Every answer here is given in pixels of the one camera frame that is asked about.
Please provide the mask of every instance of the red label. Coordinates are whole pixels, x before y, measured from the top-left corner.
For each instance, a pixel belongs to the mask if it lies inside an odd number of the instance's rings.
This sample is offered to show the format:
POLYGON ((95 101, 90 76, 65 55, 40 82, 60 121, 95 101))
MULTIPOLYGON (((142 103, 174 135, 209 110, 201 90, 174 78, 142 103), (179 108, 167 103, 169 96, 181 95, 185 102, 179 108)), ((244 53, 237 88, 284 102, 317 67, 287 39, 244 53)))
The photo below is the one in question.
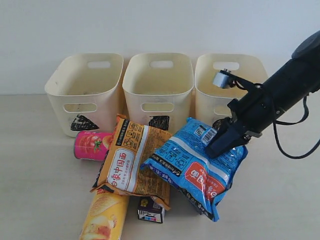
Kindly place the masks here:
POLYGON ((210 201, 225 190, 225 187, 217 179, 208 175, 206 169, 198 162, 191 163, 184 175, 185 179, 202 191, 205 198, 210 201))

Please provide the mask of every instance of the small box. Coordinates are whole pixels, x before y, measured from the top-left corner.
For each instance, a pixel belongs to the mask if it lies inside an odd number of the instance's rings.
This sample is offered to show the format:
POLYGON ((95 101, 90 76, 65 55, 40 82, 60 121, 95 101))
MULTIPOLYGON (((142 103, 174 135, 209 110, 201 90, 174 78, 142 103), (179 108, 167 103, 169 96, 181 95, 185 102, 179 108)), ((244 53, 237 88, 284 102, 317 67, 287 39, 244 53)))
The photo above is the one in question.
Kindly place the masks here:
POLYGON ((162 224, 165 218, 165 209, 155 203, 151 197, 140 197, 137 208, 138 219, 162 224))

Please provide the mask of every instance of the tomato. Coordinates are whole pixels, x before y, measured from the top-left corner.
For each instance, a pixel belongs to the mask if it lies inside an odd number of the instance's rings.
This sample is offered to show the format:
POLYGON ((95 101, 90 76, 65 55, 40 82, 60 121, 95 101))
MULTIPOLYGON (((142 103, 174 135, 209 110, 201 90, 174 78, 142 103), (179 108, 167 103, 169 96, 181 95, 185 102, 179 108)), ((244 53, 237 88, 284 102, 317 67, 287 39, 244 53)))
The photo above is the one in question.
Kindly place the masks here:
POLYGON ((95 154, 98 152, 100 150, 101 143, 102 141, 100 137, 93 134, 83 136, 79 141, 81 151, 87 154, 95 154))

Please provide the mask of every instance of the white wall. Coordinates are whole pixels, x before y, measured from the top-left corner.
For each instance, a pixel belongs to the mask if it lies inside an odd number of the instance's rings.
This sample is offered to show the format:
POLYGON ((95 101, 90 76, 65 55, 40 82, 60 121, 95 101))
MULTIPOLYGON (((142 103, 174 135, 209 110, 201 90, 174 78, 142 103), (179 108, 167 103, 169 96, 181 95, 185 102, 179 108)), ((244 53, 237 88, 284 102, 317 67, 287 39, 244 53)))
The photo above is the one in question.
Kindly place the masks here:
POLYGON ((87 52, 181 52, 193 63, 243 53, 271 75, 319 29, 319 0, 0 0, 0 94, 42 94, 65 57, 87 52))

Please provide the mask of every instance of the plastic storage bin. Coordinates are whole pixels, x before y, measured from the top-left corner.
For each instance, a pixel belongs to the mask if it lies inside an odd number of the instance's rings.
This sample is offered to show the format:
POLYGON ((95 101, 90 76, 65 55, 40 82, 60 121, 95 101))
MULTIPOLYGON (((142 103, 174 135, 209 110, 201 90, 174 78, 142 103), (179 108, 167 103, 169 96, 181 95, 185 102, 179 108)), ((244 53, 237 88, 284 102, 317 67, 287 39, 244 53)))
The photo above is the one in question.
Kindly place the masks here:
POLYGON ((44 89, 66 135, 75 137, 92 126, 95 132, 114 130, 124 104, 123 64, 115 53, 78 54, 62 61, 44 89), (84 128, 71 130, 76 122, 84 128))
POLYGON ((190 114, 194 88, 191 60, 181 53, 135 55, 122 87, 130 120, 144 125, 160 121, 162 129, 174 134, 190 114))
POLYGON ((213 85, 216 73, 223 69, 254 83, 263 83, 268 78, 263 64, 254 56, 215 53, 200 56, 195 67, 195 117, 210 126, 231 116, 227 104, 247 93, 237 87, 222 89, 213 85))

